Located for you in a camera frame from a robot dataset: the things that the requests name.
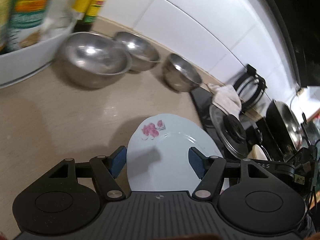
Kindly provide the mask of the white two-tier rotating rack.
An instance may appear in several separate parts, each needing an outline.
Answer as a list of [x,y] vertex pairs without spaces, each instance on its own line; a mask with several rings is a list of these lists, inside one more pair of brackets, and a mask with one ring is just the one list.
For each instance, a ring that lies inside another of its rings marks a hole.
[[1,88],[12,86],[47,68],[65,38],[73,30],[72,22],[67,28],[45,41],[1,55]]

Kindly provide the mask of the small steel bowl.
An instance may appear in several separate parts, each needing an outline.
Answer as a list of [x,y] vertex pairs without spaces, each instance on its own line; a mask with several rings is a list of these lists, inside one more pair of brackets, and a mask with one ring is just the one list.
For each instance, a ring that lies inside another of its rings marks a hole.
[[190,92],[202,85],[202,77],[196,68],[180,55],[168,55],[162,67],[163,79],[177,92]]

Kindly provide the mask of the yellow-cap vinegar bottle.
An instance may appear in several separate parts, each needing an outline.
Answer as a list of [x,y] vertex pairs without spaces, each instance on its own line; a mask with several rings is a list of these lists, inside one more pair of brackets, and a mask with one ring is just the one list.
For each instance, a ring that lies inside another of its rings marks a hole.
[[9,14],[10,14],[10,3],[11,0],[1,0],[0,6],[1,6],[1,50],[5,48],[5,44],[7,42],[7,23],[9,20]]

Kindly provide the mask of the large steel bowl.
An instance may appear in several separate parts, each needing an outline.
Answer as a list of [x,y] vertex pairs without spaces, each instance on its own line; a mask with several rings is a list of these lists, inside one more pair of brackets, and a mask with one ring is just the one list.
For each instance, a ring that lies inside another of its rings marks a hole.
[[132,58],[118,43],[96,33],[69,35],[56,55],[68,78],[89,89],[99,89],[120,80],[131,68]]

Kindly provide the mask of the black gas stove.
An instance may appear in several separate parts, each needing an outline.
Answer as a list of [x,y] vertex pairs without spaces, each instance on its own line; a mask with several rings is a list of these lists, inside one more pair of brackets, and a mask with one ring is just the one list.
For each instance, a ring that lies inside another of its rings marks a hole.
[[313,150],[303,147],[303,129],[289,107],[272,100],[266,116],[244,128],[241,121],[212,104],[212,94],[203,88],[190,93],[203,129],[214,140],[226,159],[252,157],[254,146],[261,159],[285,162],[299,168],[313,160]]

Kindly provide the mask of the large white floral plate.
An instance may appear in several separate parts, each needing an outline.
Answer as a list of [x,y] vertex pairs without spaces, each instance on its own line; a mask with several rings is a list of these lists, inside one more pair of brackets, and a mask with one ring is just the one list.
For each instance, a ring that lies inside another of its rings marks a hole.
[[221,157],[214,140],[194,122],[173,114],[145,119],[127,147],[127,177],[132,191],[188,191],[200,179],[189,164],[189,148]]

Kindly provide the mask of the black wok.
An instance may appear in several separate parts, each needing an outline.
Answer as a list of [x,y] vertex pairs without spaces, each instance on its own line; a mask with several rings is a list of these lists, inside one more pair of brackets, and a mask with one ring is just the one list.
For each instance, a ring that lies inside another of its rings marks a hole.
[[266,123],[284,161],[302,148],[303,132],[296,116],[284,102],[272,100],[266,112]]

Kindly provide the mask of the middle steel bowl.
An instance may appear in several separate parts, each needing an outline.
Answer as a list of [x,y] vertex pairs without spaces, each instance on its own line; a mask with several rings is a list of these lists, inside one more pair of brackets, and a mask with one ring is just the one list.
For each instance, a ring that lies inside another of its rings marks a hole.
[[158,50],[136,34],[120,31],[115,34],[113,40],[121,44],[131,55],[131,70],[134,72],[148,71],[161,61]]

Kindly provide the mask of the green-yellow oil bottle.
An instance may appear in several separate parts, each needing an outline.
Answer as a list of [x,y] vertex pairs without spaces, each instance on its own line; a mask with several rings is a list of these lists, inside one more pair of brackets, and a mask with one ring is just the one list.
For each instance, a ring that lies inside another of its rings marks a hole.
[[73,31],[90,31],[106,0],[75,0],[72,9],[77,22]]

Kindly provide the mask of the purple-neck fish sauce bottle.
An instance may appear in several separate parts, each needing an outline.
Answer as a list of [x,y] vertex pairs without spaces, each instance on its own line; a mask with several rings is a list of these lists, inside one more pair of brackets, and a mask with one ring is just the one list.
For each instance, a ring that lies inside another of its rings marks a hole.
[[7,40],[9,52],[39,42],[49,2],[50,0],[12,0]]

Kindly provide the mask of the white stove cloth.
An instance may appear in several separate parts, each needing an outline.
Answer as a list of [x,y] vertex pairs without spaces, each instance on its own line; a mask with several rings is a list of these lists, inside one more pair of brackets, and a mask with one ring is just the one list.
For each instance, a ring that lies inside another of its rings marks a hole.
[[239,118],[242,104],[241,100],[232,85],[219,86],[208,83],[207,87],[212,93],[212,104],[227,115]]

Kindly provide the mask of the steel lid with black knob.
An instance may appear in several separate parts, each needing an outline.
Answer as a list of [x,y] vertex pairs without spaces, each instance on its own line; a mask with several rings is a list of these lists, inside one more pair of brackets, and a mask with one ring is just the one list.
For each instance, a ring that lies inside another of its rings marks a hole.
[[246,132],[240,121],[233,115],[223,113],[216,106],[209,108],[211,122],[225,149],[237,159],[248,155]]

